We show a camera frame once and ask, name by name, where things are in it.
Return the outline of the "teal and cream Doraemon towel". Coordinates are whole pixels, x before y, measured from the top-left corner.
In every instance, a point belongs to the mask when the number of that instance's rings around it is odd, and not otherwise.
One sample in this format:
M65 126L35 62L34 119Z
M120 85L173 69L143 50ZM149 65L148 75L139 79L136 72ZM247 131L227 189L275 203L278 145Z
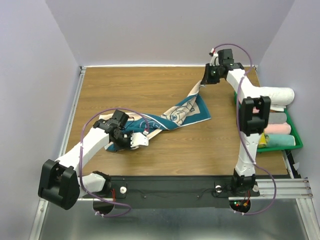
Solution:
M127 112L128 122L124 132L142 133L149 124L148 139L162 131L173 131L178 128L201 123L211 119L208 107L200 95L201 81L198 81L181 102L169 108L161 115L145 113L144 118L134 112Z

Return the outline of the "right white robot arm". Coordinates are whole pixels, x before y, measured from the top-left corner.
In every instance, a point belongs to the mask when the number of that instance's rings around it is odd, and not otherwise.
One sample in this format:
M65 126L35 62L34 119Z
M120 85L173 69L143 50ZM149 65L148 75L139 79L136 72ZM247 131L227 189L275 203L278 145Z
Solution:
M256 182L256 155L264 129L268 125L271 99L262 96L252 85L243 65L235 62L233 52L222 49L215 59L205 65L202 85L217 84L225 79L236 92L236 125L240 137L237 164L230 182L230 190L242 195L254 188Z

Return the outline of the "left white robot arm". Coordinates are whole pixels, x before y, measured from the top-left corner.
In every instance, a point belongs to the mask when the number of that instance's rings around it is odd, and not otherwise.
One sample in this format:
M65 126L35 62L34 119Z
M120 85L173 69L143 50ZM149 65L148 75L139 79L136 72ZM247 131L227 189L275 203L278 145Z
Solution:
M56 160L48 159L40 174L38 196L64 210L69 210L78 200L90 193L98 197L114 196L108 175L94 171L83 176L83 167L110 142L130 146L130 137L123 134L129 116L116 110L110 119L99 119L87 135L70 151Z

